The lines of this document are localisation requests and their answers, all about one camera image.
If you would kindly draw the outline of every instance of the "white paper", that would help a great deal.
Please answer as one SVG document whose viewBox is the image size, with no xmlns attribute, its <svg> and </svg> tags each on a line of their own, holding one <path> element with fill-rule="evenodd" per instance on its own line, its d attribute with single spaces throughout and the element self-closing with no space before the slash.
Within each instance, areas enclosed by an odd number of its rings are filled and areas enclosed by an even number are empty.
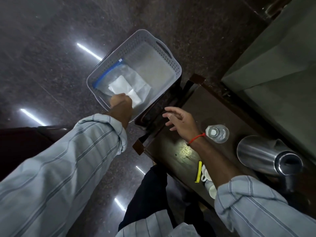
<svg viewBox="0 0 316 237">
<path fill-rule="evenodd" d="M 121 93 L 125 93 L 126 95 L 128 95 L 132 99 L 132 108 L 138 106 L 142 102 L 134 89 L 122 75 L 120 75 L 115 81 L 109 84 L 109 90 L 116 95 Z"/>
</svg>

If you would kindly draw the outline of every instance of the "blue zipper seal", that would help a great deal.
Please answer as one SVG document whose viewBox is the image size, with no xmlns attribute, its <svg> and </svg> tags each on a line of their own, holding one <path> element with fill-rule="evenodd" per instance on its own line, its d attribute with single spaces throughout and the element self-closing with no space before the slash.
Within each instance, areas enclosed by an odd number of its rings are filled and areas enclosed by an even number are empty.
<svg viewBox="0 0 316 237">
<path fill-rule="evenodd" d="M 110 72 L 112 71 L 115 67 L 119 66 L 122 63 L 123 59 L 119 59 L 116 63 L 114 63 L 110 68 L 108 68 L 103 74 L 92 84 L 92 87 L 94 89 L 97 88 L 98 84 L 100 81 Z"/>
</svg>

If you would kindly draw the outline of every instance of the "rolled-up sleeve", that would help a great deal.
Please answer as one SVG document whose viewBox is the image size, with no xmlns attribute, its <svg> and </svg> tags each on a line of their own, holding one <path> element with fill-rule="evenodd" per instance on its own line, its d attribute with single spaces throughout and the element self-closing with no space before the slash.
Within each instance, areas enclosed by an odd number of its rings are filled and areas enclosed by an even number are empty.
<svg viewBox="0 0 316 237">
<path fill-rule="evenodd" d="M 0 183 L 1 236 L 66 235 L 126 147 L 126 132 L 116 119 L 95 114 L 79 121 Z"/>
<path fill-rule="evenodd" d="M 275 190 L 250 176 L 218 188 L 215 211 L 240 236 L 313 236 L 316 221 L 290 207 Z"/>
</svg>

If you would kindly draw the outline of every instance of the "granite floor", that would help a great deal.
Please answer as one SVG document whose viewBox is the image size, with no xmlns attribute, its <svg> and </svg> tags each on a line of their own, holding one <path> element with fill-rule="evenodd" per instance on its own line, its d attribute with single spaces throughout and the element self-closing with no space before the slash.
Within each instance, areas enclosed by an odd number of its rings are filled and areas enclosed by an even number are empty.
<svg viewBox="0 0 316 237">
<path fill-rule="evenodd" d="M 0 128 L 71 125 L 101 112 L 86 78 L 141 28 L 169 47 L 183 82 L 197 73 L 220 92 L 220 78 L 267 25 L 247 0 L 0 0 Z M 143 131 L 130 125 L 127 132 L 128 150 L 69 236 L 116 234 L 124 211 L 115 198 L 126 207 L 152 166 L 131 147 Z"/>
</svg>

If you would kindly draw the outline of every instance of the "plastic bottle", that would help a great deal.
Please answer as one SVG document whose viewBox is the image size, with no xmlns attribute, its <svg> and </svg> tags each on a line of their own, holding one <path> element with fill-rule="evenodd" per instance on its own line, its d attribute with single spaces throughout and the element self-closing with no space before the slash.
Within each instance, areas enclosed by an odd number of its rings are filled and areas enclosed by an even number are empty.
<svg viewBox="0 0 316 237">
<path fill-rule="evenodd" d="M 206 128 L 205 133 L 216 143 L 224 143 L 229 137 L 229 130 L 224 125 L 210 125 Z"/>
</svg>

